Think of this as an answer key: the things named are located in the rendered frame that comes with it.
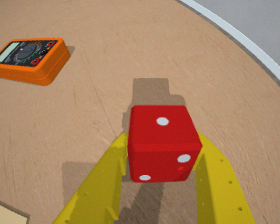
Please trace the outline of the red die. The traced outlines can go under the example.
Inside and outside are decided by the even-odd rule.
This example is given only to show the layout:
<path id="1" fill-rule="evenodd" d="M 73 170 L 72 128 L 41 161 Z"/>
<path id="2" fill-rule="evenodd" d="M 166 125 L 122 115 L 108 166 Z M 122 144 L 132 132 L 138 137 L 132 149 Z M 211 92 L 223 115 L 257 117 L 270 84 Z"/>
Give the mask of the red die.
<path id="1" fill-rule="evenodd" d="M 127 150 L 134 182 L 186 181 L 202 146 L 184 105 L 131 108 Z"/>

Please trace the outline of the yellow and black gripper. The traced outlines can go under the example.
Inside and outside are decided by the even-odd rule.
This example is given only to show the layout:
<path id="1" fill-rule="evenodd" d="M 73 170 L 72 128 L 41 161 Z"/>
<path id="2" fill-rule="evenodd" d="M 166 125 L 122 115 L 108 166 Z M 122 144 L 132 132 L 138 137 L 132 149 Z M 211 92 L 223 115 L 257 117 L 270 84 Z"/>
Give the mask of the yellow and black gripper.
<path id="1" fill-rule="evenodd" d="M 197 224 L 256 224 L 229 160 L 202 133 L 196 173 Z M 109 146 L 52 224 L 114 224 L 119 219 L 128 134 Z"/>

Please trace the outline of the orange digital multimeter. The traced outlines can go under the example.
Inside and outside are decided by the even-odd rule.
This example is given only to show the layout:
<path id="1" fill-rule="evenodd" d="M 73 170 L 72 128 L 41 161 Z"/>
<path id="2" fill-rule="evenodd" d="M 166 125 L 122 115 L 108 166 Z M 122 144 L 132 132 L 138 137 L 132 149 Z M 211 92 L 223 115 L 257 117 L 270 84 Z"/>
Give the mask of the orange digital multimeter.
<path id="1" fill-rule="evenodd" d="M 47 86 L 70 56 L 62 38 L 14 39 L 0 50 L 0 78 Z"/>

